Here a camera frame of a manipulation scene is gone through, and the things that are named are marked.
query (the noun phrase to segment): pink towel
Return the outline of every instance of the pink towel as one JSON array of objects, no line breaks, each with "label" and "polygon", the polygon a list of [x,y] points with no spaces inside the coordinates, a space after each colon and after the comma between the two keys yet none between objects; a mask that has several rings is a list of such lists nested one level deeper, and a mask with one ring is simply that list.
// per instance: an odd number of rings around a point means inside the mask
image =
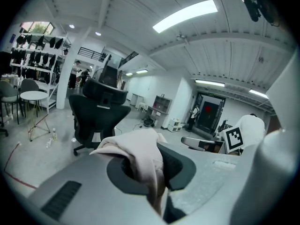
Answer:
[{"label": "pink towel", "polygon": [[149,188],[150,203],[161,214],[161,197],[165,191],[164,163],[156,142],[166,143],[166,140],[152,128],[140,129],[107,137],[90,154],[114,153],[126,156],[135,179]]}]

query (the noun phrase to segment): railing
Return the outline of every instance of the railing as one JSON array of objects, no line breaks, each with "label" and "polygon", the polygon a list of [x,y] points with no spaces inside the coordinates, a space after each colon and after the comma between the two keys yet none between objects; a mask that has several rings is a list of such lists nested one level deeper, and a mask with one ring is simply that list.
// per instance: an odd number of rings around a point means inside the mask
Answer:
[{"label": "railing", "polygon": [[79,49],[78,55],[82,55],[87,58],[91,58],[100,62],[103,62],[107,54],[95,52],[93,50],[81,47]]},{"label": "railing", "polygon": [[123,66],[125,63],[127,63],[129,60],[132,60],[135,56],[139,55],[137,52],[132,52],[130,55],[128,55],[125,59],[122,59],[119,65],[119,68]]}]

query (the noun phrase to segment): rectangular light panel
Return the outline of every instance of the rectangular light panel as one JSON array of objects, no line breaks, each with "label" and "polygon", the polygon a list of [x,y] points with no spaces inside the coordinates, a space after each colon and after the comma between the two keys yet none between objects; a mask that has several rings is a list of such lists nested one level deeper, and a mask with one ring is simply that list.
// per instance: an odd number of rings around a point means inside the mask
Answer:
[{"label": "rectangular light panel", "polygon": [[147,73],[148,70],[144,69],[144,70],[141,70],[141,71],[137,71],[136,73],[140,74],[140,73]]},{"label": "rectangular light panel", "polygon": [[164,20],[161,20],[158,24],[154,25],[153,28],[156,32],[161,33],[162,31],[187,19],[208,13],[216,13],[217,11],[217,7],[213,0],[199,2],[173,13]]},{"label": "rectangular light panel", "polygon": [[225,87],[225,83],[220,82],[211,82],[211,81],[205,81],[205,80],[195,80],[196,83],[202,83],[202,84],[208,84],[208,85],[215,85],[220,87]]},{"label": "rectangular light panel", "polygon": [[267,95],[265,95],[265,94],[263,94],[263,93],[261,93],[261,92],[255,91],[255,90],[253,90],[253,89],[251,89],[249,92],[254,93],[254,94],[256,94],[256,95],[259,95],[259,96],[261,96],[261,97],[263,97],[263,98],[269,99]]}]

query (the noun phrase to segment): white shirt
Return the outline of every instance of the white shirt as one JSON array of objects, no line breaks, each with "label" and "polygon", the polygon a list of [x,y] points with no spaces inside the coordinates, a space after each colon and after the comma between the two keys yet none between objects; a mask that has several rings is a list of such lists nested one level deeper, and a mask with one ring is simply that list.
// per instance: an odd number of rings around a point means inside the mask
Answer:
[{"label": "white shirt", "polygon": [[236,126],[240,127],[243,143],[242,149],[247,146],[259,144],[264,137],[264,122],[253,115],[242,116]]},{"label": "white shirt", "polygon": [[191,118],[195,118],[196,113],[199,111],[199,108],[195,107],[195,109],[193,110],[192,116]]},{"label": "white shirt", "polygon": [[77,74],[77,70],[79,70],[79,68],[78,68],[78,66],[76,65],[76,64],[74,64],[73,66],[72,66],[72,70],[71,70],[71,74]]}]

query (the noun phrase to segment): red tape line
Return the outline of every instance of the red tape line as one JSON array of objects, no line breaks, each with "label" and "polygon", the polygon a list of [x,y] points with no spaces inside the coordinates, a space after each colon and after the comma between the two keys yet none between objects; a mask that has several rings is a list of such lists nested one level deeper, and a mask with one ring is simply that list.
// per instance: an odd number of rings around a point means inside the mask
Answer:
[{"label": "red tape line", "polygon": [[11,177],[13,180],[15,180],[15,181],[17,181],[17,182],[19,182],[19,183],[21,183],[21,184],[27,186],[27,187],[30,187],[30,188],[33,188],[33,189],[37,189],[37,187],[35,187],[35,186],[33,186],[33,185],[30,185],[30,184],[28,184],[28,183],[26,183],[26,182],[23,182],[23,181],[21,181],[21,180],[15,178],[15,177],[14,177],[13,175],[11,175],[10,173],[8,173],[8,172],[5,171],[5,169],[6,169],[7,165],[8,165],[8,162],[10,161],[11,156],[13,155],[14,151],[16,150],[16,148],[17,148],[19,145],[20,145],[20,144],[18,143],[18,144],[16,145],[16,147],[14,148],[14,150],[10,153],[9,158],[8,158],[7,162],[5,163],[4,173],[6,173],[6,174],[7,174],[9,177]]}]

